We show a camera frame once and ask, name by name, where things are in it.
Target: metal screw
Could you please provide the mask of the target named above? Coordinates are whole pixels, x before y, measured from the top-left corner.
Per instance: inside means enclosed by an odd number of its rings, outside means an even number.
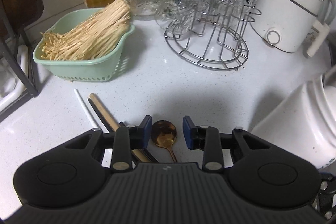
[[[324,217],[328,220],[331,219],[332,216],[333,216],[333,213],[331,211],[327,211],[324,215]]]
[[[124,161],[118,161],[112,165],[115,170],[123,171],[129,168],[129,164]]]
[[[219,162],[210,161],[205,164],[205,168],[211,171],[217,171],[222,168],[222,165]]]
[[[321,187],[320,187],[320,189],[321,189],[322,191],[324,191],[327,187],[328,187],[328,182],[323,181],[323,182],[321,183]]]

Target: kitchen counter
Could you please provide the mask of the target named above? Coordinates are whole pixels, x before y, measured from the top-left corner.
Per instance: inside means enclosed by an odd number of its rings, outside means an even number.
[[[125,71],[114,75],[110,82],[70,82],[38,67],[41,94],[0,124],[2,219],[20,206],[12,185],[17,167],[91,128],[74,88],[84,99],[96,93],[118,121],[139,124],[145,115],[151,115],[153,122],[172,122],[178,132],[173,147],[178,161],[201,163],[202,152],[189,151],[185,145],[183,116],[190,115],[196,125],[215,126],[224,133],[235,126],[251,130],[291,91],[331,66],[325,43],[313,58],[307,59],[301,48],[289,54],[270,47],[248,26],[244,38],[250,57],[244,67],[238,71],[211,71],[173,53],[153,21],[135,21],[135,25],[136,31],[127,39],[122,53]],[[158,161],[171,162],[167,150],[153,143],[148,150]],[[232,164],[228,151],[224,151],[224,160],[226,165]]]

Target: white rice cooker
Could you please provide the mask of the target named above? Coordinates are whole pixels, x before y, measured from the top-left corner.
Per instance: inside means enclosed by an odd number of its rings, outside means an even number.
[[[296,52],[310,29],[319,33],[307,50],[311,57],[328,35],[330,28],[317,20],[323,0],[258,0],[262,14],[252,23],[254,30],[269,44],[285,52]]]

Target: black metal rack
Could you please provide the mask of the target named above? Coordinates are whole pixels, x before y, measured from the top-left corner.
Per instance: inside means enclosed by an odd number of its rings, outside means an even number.
[[[3,5],[0,1],[0,19],[4,22],[4,25],[8,31],[9,37],[14,42],[13,52],[9,49],[8,45],[5,42],[4,37],[0,37],[0,54],[6,59],[11,69],[14,71],[19,80],[24,84],[26,89],[23,93],[14,100],[10,105],[8,105],[3,111],[0,112],[0,122],[13,113],[16,109],[22,106],[25,102],[30,100],[33,97],[38,96],[39,91],[35,85],[34,71],[33,71],[33,60],[32,52],[33,48],[30,45],[29,39],[26,35],[26,32],[23,28],[18,31],[13,30],[6,13],[4,11]],[[19,38],[22,37],[24,44],[28,48],[28,75],[26,75],[21,69],[20,65],[17,62],[17,50],[19,46]]]

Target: wooden chopstick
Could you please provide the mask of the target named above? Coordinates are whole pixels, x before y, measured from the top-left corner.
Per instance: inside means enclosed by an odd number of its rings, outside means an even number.
[[[112,117],[112,115],[106,110],[106,108],[99,101],[98,97],[94,93],[91,93],[90,99],[92,100],[92,103],[95,105],[96,109],[101,113],[101,116],[108,123],[109,127],[112,128],[113,131],[117,131],[117,129],[120,128],[119,123],[117,123],[116,120]],[[144,152],[141,151],[140,149],[132,150],[132,154],[135,155],[141,162],[152,162],[149,158],[146,157]]]
[[[108,132],[114,132],[114,130],[112,129],[112,127],[109,125],[109,123],[107,122],[107,120],[105,120],[104,116],[101,114],[101,112],[98,110],[98,108],[96,107],[96,105],[94,104],[94,102],[89,98],[87,99],[88,102],[90,103],[91,107],[93,108],[93,110],[96,112],[99,120],[101,120],[101,122],[103,123],[103,125],[106,127]]]

